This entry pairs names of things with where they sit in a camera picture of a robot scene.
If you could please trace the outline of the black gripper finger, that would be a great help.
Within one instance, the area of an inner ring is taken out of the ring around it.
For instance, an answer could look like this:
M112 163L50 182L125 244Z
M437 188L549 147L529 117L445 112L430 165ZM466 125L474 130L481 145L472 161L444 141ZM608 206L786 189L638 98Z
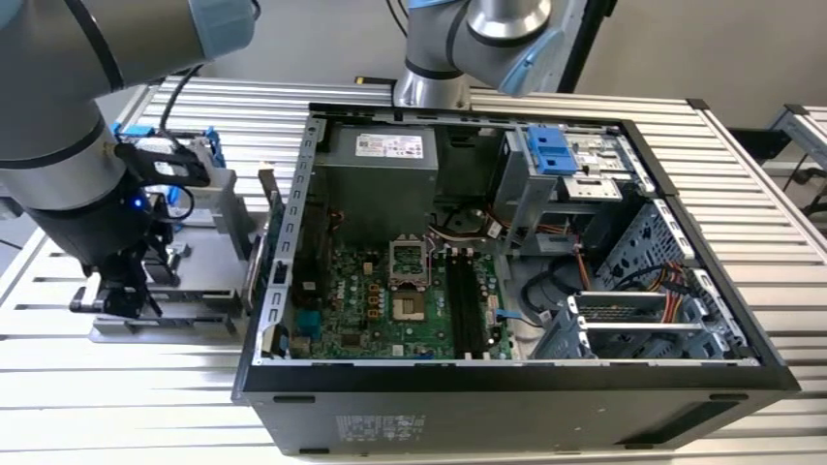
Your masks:
M98 264L82 264L81 270L86 282L70 299L72 313L138 319L148 307L160 316L145 284L141 254L124 251L106 256Z
M180 278L169 265L165 243L156 235L149 235L145 243L144 270L152 282L158 286L178 286Z

